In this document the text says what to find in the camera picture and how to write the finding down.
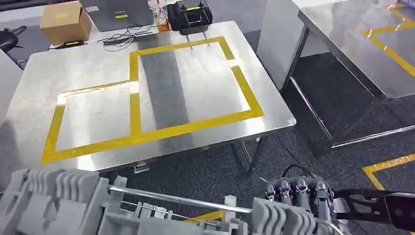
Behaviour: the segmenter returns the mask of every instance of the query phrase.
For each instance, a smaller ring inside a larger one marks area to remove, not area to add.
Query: cable
[[[137,36],[151,33],[149,32],[149,30],[152,27],[156,27],[156,26],[151,25],[146,30],[135,32],[135,33],[132,33],[130,30],[140,30],[142,26],[139,26],[138,28],[131,27],[131,28],[128,28],[125,33],[116,33],[110,38],[100,39],[98,40],[98,42],[103,42],[104,50],[109,51],[109,52],[124,50],[133,43],[134,39]],[[116,50],[108,50],[106,46],[114,46],[114,47],[122,47],[122,48],[116,49]]]
[[[294,154],[293,153],[291,153],[291,151],[290,150],[288,150],[288,148],[282,143],[282,141],[281,141],[281,139],[279,138],[279,136],[276,136],[277,137],[277,139],[278,139],[278,141],[279,141],[279,143],[281,144],[281,146],[285,149],[285,151],[287,151],[287,153],[294,159],[294,160],[296,160],[296,162],[298,163],[298,164],[291,164],[291,165],[289,165],[285,170],[284,170],[284,173],[282,174],[282,177],[285,177],[285,175],[287,174],[287,172],[291,169],[291,168],[293,168],[293,167],[298,167],[298,168],[300,168],[303,172],[304,172],[304,174],[306,174],[306,175],[308,175],[308,176],[312,176],[312,177],[315,177],[315,175],[313,174],[313,173],[311,173],[307,168],[305,168],[305,167],[303,167],[303,166],[301,166],[301,163],[300,163],[300,161],[294,156]]]
[[[293,167],[300,168],[304,172],[304,174],[307,175],[307,176],[313,176],[313,174],[311,174],[311,172],[308,169],[306,169],[305,167],[303,167],[301,165],[298,165],[298,164],[291,164],[284,170],[284,173],[282,174],[282,178],[285,177],[287,172]]]
[[[296,162],[299,164],[299,165],[301,165],[301,163],[300,163],[300,161],[294,156],[294,154],[292,154],[291,153],[291,151],[290,150],[288,150],[288,148],[282,143],[282,141],[281,141],[281,139],[279,138],[279,136],[276,136],[277,137],[277,139],[278,139],[278,141],[279,141],[279,143],[282,145],[282,147],[285,149],[285,151],[287,151],[287,153],[292,157],[292,158],[294,158],[294,160],[296,160]]]

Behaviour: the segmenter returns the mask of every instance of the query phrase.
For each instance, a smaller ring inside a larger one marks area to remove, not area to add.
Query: cardboard box
[[[48,5],[40,29],[54,46],[73,41],[87,41],[91,20],[78,1]]]

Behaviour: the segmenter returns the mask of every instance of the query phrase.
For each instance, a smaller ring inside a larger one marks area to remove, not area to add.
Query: black cable
[[[301,166],[301,165],[298,165],[298,164],[291,164],[291,165],[289,165],[285,170],[284,170],[284,173],[282,174],[282,177],[285,177],[285,175],[287,174],[287,172],[291,169],[291,168],[293,168],[293,167],[298,167],[298,168],[300,168],[302,171],[303,171],[303,173],[304,173],[304,175],[306,175],[306,176],[313,176],[312,174],[311,174],[311,172],[308,170],[308,169],[306,169],[305,167],[303,167],[303,166]]]
[[[301,163],[300,163],[300,161],[294,156],[294,154],[292,154],[291,153],[291,151],[290,150],[288,150],[288,148],[282,143],[282,141],[281,141],[281,139],[279,138],[279,136],[276,136],[277,137],[277,139],[278,139],[278,141],[279,141],[279,143],[282,145],[282,147],[285,149],[285,151],[287,151],[287,153],[292,157],[292,158],[294,158],[294,160],[296,160],[296,162],[299,164],[299,165],[301,165]]]
[[[308,176],[311,176],[311,177],[314,177],[314,174],[313,173],[311,173],[311,171],[309,171],[307,168],[305,168],[305,167],[303,167],[303,166],[301,166],[301,163],[300,163],[300,161],[294,156],[294,154],[293,153],[291,153],[291,151],[290,150],[288,150],[288,148],[282,143],[282,141],[281,141],[281,139],[279,138],[279,136],[276,136],[277,137],[277,139],[278,139],[278,141],[279,141],[279,143],[281,144],[281,146],[285,149],[285,151],[294,159],[294,160],[296,160],[296,162],[298,163],[298,164],[292,164],[292,165],[289,165],[285,170],[284,170],[284,173],[282,174],[282,176],[283,177],[285,177],[285,175],[287,174],[287,172],[291,169],[291,168],[293,168],[293,167],[298,167],[298,168],[300,168],[303,172],[304,172],[304,174],[305,175],[308,175]]]

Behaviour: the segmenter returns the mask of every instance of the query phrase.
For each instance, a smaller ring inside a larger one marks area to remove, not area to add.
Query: yellow label
[[[121,19],[121,18],[127,18],[128,15],[119,15],[119,16],[115,16],[116,19]]]
[[[79,42],[65,43],[65,45],[67,45],[67,46],[71,46],[71,45],[75,45],[75,44],[79,44]]]
[[[200,9],[200,7],[199,6],[195,6],[195,7],[189,7],[189,8],[187,8],[188,11],[197,10],[197,9]]]
[[[55,15],[55,18],[64,18],[67,17],[67,14],[60,14],[60,15]]]

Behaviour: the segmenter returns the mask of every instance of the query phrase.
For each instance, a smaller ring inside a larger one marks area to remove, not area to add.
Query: metal table frame
[[[402,133],[407,132],[415,129],[415,125],[406,126],[397,128],[390,131],[385,131],[377,134],[371,134],[360,138],[350,139],[350,140],[344,140],[344,137],[351,131],[353,128],[367,115],[369,114],[373,107],[377,104],[386,104],[391,101],[391,99],[386,98],[382,92],[373,84],[370,82],[370,80],[354,65],[348,58],[345,56],[339,49],[336,47],[336,45],[330,41],[314,24],[310,22],[309,19],[307,19],[306,16],[303,15],[303,13],[299,12],[299,18],[304,22],[304,27],[301,31],[301,39],[299,41],[299,44],[297,45],[297,49],[294,55],[293,62],[290,66],[290,69],[288,71],[288,75],[285,79],[284,86],[282,88],[281,93],[284,94],[286,91],[286,88],[291,81],[296,88],[297,92],[300,94],[301,98],[304,100],[305,104],[307,105],[307,108],[311,111],[314,118],[318,122],[319,126],[324,131],[324,134],[329,139],[327,145],[330,148],[337,148],[346,146],[353,143],[359,143],[363,141],[368,141],[372,139],[376,139],[383,136],[392,135],[395,133]],[[323,120],[319,117],[316,110],[313,108],[310,101],[305,96],[305,93],[300,88],[298,82],[293,77],[293,73],[295,71],[295,67],[297,65],[298,60],[300,59],[301,52],[304,48],[305,42],[307,40],[307,37],[309,33],[312,32],[317,38],[319,38],[326,47],[330,50],[330,52],[337,57],[337,59],[343,64],[343,66],[362,84],[362,86],[372,95],[372,99],[370,102],[364,107],[363,109],[359,110],[355,117],[346,125],[344,126],[340,132],[336,134],[331,134],[324,124]]]

